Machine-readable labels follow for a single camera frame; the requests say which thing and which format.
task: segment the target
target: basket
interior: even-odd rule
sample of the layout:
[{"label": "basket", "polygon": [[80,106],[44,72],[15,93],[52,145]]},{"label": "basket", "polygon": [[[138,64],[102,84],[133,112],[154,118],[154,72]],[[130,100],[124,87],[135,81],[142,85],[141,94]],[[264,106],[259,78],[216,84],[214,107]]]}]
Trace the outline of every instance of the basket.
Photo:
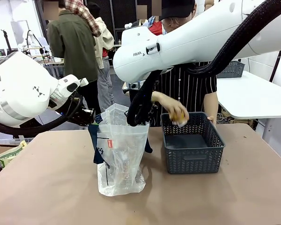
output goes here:
[{"label": "basket", "polygon": [[216,77],[217,78],[236,78],[242,77],[244,71],[244,63],[231,61],[229,65]]},{"label": "basket", "polygon": [[190,112],[189,117],[179,127],[168,113],[161,115],[168,173],[217,173],[225,144],[205,113]]}]

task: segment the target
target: plaid shirt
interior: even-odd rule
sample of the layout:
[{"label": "plaid shirt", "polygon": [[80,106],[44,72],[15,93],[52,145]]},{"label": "plaid shirt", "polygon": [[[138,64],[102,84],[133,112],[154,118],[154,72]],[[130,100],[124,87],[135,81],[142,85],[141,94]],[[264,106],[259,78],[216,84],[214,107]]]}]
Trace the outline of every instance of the plaid shirt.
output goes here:
[{"label": "plaid shirt", "polygon": [[81,0],[66,0],[65,5],[66,8],[72,13],[81,16],[88,22],[89,27],[95,37],[99,37],[101,35],[101,31],[99,26],[96,24],[93,15],[89,12],[89,9],[84,6]]}]

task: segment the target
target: gray pants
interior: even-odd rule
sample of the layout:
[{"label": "gray pants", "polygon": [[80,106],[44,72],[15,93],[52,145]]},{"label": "gray pants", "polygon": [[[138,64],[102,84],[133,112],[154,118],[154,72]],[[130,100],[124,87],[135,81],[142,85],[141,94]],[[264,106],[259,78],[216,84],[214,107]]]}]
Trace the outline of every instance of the gray pants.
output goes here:
[{"label": "gray pants", "polygon": [[98,67],[98,99],[102,112],[114,104],[108,57],[103,58],[103,64],[103,69]]}]

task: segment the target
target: brown tabletop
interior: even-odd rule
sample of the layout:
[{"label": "brown tabletop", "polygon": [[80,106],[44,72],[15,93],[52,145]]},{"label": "brown tabletop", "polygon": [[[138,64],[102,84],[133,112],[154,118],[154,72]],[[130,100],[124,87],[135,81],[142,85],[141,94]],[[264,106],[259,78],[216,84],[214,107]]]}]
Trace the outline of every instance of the brown tabletop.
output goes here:
[{"label": "brown tabletop", "polygon": [[88,131],[38,135],[0,173],[0,225],[281,225],[281,158],[247,125],[218,125],[216,174],[170,175],[161,128],[139,194],[98,192]]}]

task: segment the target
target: red label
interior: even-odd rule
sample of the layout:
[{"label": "red label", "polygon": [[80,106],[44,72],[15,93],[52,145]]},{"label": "red label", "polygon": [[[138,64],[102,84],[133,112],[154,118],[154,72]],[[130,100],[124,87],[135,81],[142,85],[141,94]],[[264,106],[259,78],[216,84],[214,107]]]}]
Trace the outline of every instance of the red label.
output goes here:
[{"label": "red label", "polygon": [[107,140],[108,148],[112,148],[112,140]]}]

